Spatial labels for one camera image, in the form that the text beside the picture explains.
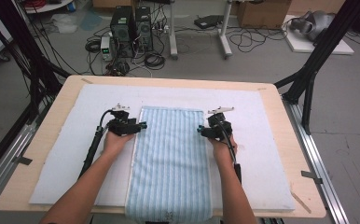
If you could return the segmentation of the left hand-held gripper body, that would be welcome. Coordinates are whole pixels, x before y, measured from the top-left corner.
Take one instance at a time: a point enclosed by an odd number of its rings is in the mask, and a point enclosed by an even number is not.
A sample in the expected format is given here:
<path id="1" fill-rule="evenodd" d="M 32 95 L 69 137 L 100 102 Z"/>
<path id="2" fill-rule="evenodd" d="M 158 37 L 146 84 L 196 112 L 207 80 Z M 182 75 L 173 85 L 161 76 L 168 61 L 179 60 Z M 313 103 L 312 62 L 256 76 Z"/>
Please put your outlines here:
<path id="1" fill-rule="evenodd" d="M 117 104 L 110 110 L 110 114 L 113 115 L 114 118 L 107 123 L 109 132 L 118 136 L 138 132 L 136 119 L 129 118 L 129 110 L 130 108 L 128 106 L 121 104 Z"/>

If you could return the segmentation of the light blue striped towel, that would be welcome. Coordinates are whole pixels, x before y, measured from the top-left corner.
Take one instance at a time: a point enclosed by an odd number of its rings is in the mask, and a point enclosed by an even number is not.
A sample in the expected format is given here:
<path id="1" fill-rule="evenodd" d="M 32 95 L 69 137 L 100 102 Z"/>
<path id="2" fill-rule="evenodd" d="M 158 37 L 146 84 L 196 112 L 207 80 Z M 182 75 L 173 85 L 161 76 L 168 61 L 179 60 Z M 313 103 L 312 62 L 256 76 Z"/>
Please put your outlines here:
<path id="1" fill-rule="evenodd" d="M 137 221 L 193 223 L 213 215 L 204 123 L 198 109 L 145 106 L 137 134 L 125 215 Z"/>

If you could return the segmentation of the person's left hand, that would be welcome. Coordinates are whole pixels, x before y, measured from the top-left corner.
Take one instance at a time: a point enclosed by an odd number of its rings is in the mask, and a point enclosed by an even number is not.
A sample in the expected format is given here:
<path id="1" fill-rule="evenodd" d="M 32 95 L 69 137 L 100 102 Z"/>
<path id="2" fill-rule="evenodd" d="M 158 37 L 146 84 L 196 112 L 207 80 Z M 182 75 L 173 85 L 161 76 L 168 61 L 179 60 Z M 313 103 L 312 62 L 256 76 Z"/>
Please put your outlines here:
<path id="1" fill-rule="evenodd" d="M 102 155 L 109 159 L 115 159 L 133 137 L 133 134 L 118 136 L 115 133 L 108 132 L 104 139 L 104 150 Z"/>

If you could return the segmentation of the person's right hand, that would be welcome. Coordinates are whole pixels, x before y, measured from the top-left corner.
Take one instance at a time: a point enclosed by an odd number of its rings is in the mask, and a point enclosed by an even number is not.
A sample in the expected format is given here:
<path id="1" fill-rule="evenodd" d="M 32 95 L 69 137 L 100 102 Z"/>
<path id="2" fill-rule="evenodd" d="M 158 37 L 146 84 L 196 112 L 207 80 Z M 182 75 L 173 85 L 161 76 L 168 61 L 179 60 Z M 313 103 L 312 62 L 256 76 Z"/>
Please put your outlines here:
<path id="1" fill-rule="evenodd" d="M 216 163 L 233 163 L 227 142 L 217 141 L 213 138 L 209 138 L 209 142 L 213 146 L 213 154 Z"/>

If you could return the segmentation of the white foam mat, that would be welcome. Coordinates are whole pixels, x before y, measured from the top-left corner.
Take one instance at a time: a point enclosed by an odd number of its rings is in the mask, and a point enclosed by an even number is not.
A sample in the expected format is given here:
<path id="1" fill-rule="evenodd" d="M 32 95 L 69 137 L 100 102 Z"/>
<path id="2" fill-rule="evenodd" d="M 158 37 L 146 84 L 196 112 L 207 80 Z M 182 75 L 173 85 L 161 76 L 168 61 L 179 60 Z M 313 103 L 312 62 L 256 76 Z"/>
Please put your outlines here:
<path id="1" fill-rule="evenodd" d="M 236 158 L 241 166 L 242 187 L 252 208 L 257 212 L 294 211 L 295 203 L 260 91 L 99 84 L 87 84 L 81 89 L 44 162 L 31 203 L 53 204 L 76 182 L 95 128 L 109 121 L 104 111 L 117 104 L 128 106 L 131 117 L 139 121 L 145 106 L 198 109 L 203 112 L 204 127 L 208 125 L 209 110 L 233 107 L 225 116 L 238 142 Z M 203 138 L 209 156 L 214 211 L 222 206 L 220 177 L 212 146 Z M 135 139 L 124 147 L 111 168 L 97 204 L 126 207 Z"/>

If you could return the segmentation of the white desk leg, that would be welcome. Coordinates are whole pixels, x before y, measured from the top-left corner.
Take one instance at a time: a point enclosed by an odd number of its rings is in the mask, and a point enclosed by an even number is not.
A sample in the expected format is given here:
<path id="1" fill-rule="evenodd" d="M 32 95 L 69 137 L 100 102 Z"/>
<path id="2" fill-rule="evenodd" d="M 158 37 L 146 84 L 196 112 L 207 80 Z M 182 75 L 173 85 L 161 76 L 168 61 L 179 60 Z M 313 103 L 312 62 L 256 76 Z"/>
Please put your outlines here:
<path id="1" fill-rule="evenodd" d="M 177 60 L 178 59 L 178 51 L 177 51 L 176 36 L 175 36 L 175 30 L 174 30 L 174 3 L 175 3 L 175 0 L 170 0 L 169 41 L 170 41 L 170 55 L 174 60 Z"/>
<path id="2" fill-rule="evenodd" d="M 228 43 L 228 39 L 226 36 L 226 31 L 228 28 L 228 20 L 230 16 L 231 6 L 232 6 L 232 0 L 225 0 L 225 9 L 224 9 L 224 15 L 223 15 L 223 23 L 222 27 L 218 30 L 218 37 L 220 39 L 220 42 L 222 44 L 223 50 L 224 50 L 224 59 L 228 59 L 232 55 L 231 48 Z"/>

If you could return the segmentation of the black computer tower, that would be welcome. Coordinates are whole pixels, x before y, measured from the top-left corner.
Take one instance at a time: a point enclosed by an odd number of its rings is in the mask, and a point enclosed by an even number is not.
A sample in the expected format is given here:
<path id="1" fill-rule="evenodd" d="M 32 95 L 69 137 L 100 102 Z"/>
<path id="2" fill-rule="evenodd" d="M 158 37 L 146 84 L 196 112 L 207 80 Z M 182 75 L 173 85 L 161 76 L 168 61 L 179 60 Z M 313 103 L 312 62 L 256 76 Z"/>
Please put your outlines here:
<path id="1" fill-rule="evenodd" d="M 117 6 L 114 10 L 110 29 L 115 41 L 118 55 L 132 56 L 132 41 L 136 37 L 135 21 L 131 6 Z"/>
<path id="2" fill-rule="evenodd" d="M 144 51 L 153 50 L 153 36 L 150 7 L 137 7 L 135 9 L 135 22 L 137 28 L 137 45 Z"/>

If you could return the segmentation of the black flat device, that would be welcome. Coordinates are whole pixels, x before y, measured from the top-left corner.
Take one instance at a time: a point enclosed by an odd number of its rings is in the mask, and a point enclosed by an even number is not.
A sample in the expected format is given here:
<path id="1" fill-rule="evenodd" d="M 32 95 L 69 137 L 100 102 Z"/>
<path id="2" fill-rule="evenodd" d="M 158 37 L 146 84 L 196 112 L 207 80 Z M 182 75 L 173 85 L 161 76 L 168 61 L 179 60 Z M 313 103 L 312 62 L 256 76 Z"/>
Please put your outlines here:
<path id="1" fill-rule="evenodd" d="M 207 29 L 215 27 L 224 20 L 224 17 L 221 15 L 209 15 L 202 18 L 194 20 L 194 24 L 200 29 Z"/>

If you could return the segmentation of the teal sheet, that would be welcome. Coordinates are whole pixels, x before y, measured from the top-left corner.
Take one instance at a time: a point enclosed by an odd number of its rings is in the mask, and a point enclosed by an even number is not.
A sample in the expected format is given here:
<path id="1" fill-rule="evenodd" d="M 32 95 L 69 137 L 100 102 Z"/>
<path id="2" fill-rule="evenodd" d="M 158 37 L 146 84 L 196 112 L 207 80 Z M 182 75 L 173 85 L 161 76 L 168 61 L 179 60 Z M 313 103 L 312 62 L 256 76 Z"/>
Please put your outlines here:
<path id="1" fill-rule="evenodd" d="M 81 20 L 79 27 L 84 31 L 92 31 L 101 24 L 102 20 L 94 11 L 88 11 Z"/>

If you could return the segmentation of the thin wooden strip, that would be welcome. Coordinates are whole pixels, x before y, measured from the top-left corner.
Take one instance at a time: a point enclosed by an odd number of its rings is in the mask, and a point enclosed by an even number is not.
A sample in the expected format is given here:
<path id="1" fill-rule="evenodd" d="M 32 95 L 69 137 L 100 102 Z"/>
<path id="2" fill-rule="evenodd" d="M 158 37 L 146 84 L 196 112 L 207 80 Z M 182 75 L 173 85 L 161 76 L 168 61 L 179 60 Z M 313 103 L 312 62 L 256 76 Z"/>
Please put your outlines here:
<path id="1" fill-rule="evenodd" d="M 306 197 L 300 197 L 293 191 L 291 191 L 291 195 L 308 214 L 312 212 L 312 210 L 308 206 L 308 200 Z"/>

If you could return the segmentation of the clear plastic bag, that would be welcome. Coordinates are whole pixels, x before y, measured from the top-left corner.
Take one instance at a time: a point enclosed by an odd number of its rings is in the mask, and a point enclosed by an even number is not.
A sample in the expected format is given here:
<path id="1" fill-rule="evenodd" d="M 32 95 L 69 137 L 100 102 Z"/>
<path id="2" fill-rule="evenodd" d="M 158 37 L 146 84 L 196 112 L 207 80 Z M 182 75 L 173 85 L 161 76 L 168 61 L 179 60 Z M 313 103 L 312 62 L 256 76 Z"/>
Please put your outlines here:
<path id="1" fill-rule="evenodd" d="M 51 17 L 53 24 L 60 34 L 72 34 L 77 30 L 76 17 L 68 14 L 54 14 Z"/>

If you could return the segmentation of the round white table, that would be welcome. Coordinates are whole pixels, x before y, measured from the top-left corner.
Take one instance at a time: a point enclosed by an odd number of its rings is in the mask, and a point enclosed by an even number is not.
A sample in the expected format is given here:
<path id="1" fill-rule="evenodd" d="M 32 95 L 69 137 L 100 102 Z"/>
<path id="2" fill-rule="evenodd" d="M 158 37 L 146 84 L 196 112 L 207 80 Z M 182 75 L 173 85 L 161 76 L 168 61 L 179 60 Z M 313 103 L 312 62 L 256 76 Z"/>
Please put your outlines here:
<path id="1" fill-rule="evenodd" d="M 76 2 L 74 0 L 61 0 L 60 3 L 53 4 L 47 2 L 42 7 L 27 7 L 25 10 L 27 14 L 35 14 L 56 10 L 62 7 L 65 7 L 70 12 L 74 12 L 76 10 Z"/>

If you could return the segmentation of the grey bag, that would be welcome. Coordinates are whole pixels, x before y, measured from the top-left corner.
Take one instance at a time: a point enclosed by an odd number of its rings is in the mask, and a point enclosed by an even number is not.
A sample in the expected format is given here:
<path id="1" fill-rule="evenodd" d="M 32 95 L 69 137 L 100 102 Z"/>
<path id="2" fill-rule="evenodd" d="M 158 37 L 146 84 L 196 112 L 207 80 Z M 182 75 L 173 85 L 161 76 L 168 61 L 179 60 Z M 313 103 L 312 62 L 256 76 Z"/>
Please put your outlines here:
<path id="1" fill-rule="evenodd" d="M 325 13 L 322 10 L 308 11 L 300 17 L 293 18 L 290 21 L 289 28 L 291 30 L 298 30 L 302 35 L 305 35 L 311 42 L 318 39 L 334 20 L 333 13 Z"/>

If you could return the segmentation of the aluminium rail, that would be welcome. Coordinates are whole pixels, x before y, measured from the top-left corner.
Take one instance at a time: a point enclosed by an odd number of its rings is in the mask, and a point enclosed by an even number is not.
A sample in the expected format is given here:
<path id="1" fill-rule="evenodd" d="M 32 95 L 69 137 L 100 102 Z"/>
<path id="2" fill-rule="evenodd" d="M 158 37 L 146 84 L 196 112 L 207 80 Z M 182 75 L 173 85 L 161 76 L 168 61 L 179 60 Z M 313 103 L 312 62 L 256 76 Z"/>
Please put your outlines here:
<path id="1" fill-rule="evenodd" d="M 32 115 L 32 106 L 27 105 L 0 142 L 0 187 L 18 165 L 13 160 L 16 157 L 24 157 L 23 154 L 51 106 L 52 103 L 41 104 L 38 107 L 37 114 Z"/>
<path id="2" fill-rule="evenodd" d="M 301 124 L 302 111 L 298 105 L 291 105 L 287 101 L 283 101 L 284 108 L 292 123 L 297 139 L 300 143 L 301 150 L 305 156 L 306 162 L 310 168 L 309 172 L 315 173 L 323 179 L 323 183 L 316 185 L 325 210 L 333 224 L 350 224 L 349 219 L 339 200 L 339 196 L 331 182 L 328 171 L 316 146 L 312 135 L 307 134 Z"/>

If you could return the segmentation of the black metal frame strut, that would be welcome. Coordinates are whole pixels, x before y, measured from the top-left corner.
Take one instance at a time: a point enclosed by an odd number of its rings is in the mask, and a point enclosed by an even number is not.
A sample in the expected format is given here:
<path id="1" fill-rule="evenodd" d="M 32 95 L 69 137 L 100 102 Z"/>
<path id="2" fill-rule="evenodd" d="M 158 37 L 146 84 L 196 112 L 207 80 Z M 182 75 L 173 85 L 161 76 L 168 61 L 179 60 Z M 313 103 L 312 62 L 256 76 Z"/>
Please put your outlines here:
<path id="1" fill-rule="evenodd" d="M 311 134 L 310 116 L 315 78 L 328 57 L 360 14 L 360 0 L 345 0 L 338 14 L 328 26 L 317 46 L 304 65 L 293 75 L 274 84 L 277 89 L 291 83 L 283 98 L 290 105 L 297 105 L 299 97 L 304 94 L 301 127 L 307 135 Z"/>

